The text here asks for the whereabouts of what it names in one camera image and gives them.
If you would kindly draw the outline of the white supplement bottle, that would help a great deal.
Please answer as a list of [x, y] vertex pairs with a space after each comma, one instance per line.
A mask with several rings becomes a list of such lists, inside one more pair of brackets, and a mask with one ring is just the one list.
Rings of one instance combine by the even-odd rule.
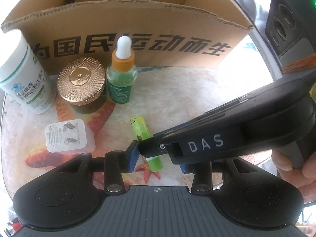
[[21, 30], [1, 35], [1, 89], [35, 114], [53, 105], [53, 83]]

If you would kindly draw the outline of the green dropper bottle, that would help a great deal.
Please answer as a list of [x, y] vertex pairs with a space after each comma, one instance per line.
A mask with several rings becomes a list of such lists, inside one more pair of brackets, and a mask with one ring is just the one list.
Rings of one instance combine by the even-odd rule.
[[118, 104], [129, 102], [132, 85], [138, 76], [132, 40], [123, 35], [117, 40], [116, 49], [107, 68], [107, 89], [109, 97]]

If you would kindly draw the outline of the white power adapter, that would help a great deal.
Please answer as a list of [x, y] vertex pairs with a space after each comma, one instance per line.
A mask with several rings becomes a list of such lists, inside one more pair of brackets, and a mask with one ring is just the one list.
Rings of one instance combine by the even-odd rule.
[[49, 124], [45, 129], [46, 148], [50, 153], [74, 155], [96, 149], [92, 130], [82, 119]]

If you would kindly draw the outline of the black gold lipstick tube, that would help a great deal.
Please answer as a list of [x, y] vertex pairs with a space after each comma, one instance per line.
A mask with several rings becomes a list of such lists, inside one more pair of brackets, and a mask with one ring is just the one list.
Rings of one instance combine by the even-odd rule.
[[75, 2], [75, 0], [64, 0], [64, 5], [72, 4], [74, 2]]

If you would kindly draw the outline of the gold lid cream jar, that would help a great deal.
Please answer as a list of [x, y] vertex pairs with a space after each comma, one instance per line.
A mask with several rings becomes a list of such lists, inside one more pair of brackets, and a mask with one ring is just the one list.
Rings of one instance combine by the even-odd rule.
[[57, 90], [75, 111], [83, 114], [95, 112], [106, 100], [105, 68], [95, 58], [77, 58], [60, 71]]

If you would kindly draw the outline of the brown cardboard box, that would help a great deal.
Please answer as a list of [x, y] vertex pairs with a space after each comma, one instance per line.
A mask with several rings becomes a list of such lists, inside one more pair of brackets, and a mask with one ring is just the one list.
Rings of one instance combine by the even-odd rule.
[[209, 67], [253, 25], [233, 0], [1, 0], [1, 29], [14, 28], [57, 74], [79, 57], [109, 65], [122, 35], [137, 66]]

